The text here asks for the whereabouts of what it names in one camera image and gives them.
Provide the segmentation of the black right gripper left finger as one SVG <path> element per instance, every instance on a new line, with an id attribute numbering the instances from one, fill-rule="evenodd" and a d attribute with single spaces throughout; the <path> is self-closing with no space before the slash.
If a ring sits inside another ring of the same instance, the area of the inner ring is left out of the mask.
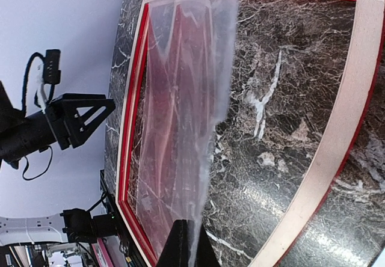
<path id="1" fill-rule="evenodd" d="M 169 232 L 156 267 L 187 267 L 191 255 L 194 221 L 177 219 Z"/>

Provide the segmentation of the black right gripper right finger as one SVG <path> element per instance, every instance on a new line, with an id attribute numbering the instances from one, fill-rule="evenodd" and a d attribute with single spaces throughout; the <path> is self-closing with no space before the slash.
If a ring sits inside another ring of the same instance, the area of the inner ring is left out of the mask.
<path id="1" fill-rule="evenodd" d="M 196 267 L 220 267 L 204 227 L 200 229 L 196 253 Z"/>

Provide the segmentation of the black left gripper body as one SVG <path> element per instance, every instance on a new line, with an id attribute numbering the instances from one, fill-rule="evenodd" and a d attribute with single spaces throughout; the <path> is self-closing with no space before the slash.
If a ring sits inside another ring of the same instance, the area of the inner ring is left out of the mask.
<path id="1" fill-rule="evenodd" d="M 4 86 L 1 86 L 1 162 L 14 169 L 19 161 L 38 150 L 45 150 L 59 142 L 64 150 L 72 145 L 67 132 L 53 131 L 46 114 L 42 111 L 24 117 L 13 108 Z"/>

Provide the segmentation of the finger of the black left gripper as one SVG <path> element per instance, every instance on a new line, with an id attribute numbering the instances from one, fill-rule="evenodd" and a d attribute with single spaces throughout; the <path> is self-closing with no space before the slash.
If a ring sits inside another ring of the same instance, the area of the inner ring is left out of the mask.
<path id="1" fill-rule="evenodd" d="M 104 94 L 66 93 L 54 100 L 54 134 L 62 150 L 83 145 L 115 110 Z"/>

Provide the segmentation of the clear acrylic sheet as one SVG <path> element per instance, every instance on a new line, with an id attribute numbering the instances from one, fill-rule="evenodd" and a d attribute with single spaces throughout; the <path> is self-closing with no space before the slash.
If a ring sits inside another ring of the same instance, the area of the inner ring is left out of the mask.
<path id="1" fill-rule="evenodd" d="M 137 215 L 160 256 L 185 220 L 194 266 L 215 127 L 226 117 L 239 0 L 149 0 Z"/>

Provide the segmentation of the red wooden picture frame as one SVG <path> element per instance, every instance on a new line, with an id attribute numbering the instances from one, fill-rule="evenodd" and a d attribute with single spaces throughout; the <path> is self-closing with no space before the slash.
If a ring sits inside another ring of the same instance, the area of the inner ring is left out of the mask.
<path id="1" fill-rule="evenodd" d="M 149 3 L 152 1 L 171 0 L 142 0 L 128 67 L 115 192 L 120 214 L 146 266 L 155 266 L 156 256 L 126 199 L 133 126 L 146 58 Z M 350 48 L 342 81 L 320 145 L 283 218 L 251 261 L 252 266 L 274 266 L 284 258 L 323 204 L 333 179 L 342 170 L 359 133 L 381 58 L 384 0 L 356 2 Z"/>

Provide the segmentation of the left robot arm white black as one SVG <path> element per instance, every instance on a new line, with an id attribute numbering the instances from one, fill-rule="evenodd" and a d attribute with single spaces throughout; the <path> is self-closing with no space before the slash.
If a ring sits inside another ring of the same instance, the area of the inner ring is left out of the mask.
<path id="1" fill-rule="evenodd" d="M 25 116 L 13 108 L 1 89 L 1 162 L 15 170 L 21 159 L 34 152 L 83 145 L 115 110 L 113 99 L 103 94 L 66 93 L 42 111 Z M 116 234 L 111 215 L 92 217 L 90 210 L 74 208 L 37 218 L 1 218 L 1 246 L 44 243 L 93 244 L 99 237 Z"/>

